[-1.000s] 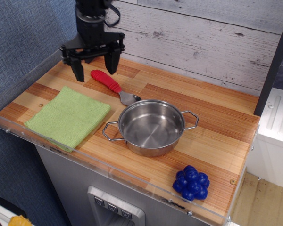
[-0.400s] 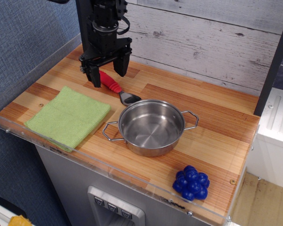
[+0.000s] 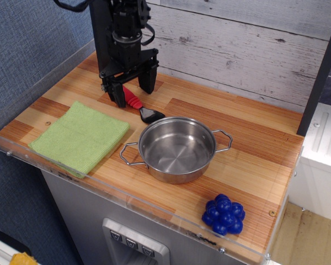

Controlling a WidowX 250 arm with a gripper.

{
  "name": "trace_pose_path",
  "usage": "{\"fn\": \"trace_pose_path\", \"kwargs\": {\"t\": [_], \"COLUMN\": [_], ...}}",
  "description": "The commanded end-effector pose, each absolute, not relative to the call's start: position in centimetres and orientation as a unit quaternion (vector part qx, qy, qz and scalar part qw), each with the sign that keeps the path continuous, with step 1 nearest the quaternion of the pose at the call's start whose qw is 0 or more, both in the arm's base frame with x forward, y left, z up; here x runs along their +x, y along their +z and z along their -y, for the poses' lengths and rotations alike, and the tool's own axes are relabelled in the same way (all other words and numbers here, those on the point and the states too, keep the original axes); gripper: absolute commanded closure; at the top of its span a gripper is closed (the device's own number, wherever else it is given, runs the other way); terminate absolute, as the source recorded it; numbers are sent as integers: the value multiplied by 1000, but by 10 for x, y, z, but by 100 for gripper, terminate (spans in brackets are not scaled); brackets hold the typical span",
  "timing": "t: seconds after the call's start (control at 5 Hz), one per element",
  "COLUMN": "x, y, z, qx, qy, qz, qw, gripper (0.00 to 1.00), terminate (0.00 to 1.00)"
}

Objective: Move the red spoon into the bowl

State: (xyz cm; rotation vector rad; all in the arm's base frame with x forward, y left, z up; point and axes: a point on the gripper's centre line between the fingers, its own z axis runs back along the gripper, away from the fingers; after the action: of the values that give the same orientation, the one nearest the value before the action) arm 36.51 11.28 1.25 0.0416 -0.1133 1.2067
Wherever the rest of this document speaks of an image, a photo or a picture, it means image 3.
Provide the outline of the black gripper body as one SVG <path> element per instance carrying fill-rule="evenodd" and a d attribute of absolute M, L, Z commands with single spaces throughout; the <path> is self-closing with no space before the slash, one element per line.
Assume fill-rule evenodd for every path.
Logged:
<path fill-rule="evenodd" d="M 111 83 L 126 83 L 150 70 L 158 67 L 158 50 L 142 50 L 142 33 L 133 37 L 123 37 L 112 32 L 107 35 L 108 52 L 117 70 L 112 76 L 102 77 L 102 90 L 108 92 L 107 86 Z"/>

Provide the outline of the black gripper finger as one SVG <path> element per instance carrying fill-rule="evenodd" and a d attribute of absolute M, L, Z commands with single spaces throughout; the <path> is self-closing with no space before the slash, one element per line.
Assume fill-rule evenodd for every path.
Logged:
<path fill-rule="evenodd" d="M 119 108 L 126 107 L 125 93 L 122 83 L 111 83 L 107 86 L 110 99 L 115 102 Z"/>
<path fill-rule="evenodd" d="M 152 94 L 156 84 L 156 78 L 157 78 L 156 68 L 147 70 L 146 72 L 143 72 L 138 76 L 139 86 L 147 94 Z"/>

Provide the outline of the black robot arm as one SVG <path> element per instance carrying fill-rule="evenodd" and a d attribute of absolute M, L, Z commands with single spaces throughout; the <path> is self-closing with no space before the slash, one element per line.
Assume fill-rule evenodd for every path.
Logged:
<path fill-rule="evenodd" d="M 154 90 L 158 50 L 142 50 L 155 39 L 148 24 L 150 10 L 146 1 L 107 1 L 111 22 L 106 28 L 108 62 L 100 70 L 102 88 L 118 107 L 126 105 L 123 84 L 135 78 L 148 94 Z"/>

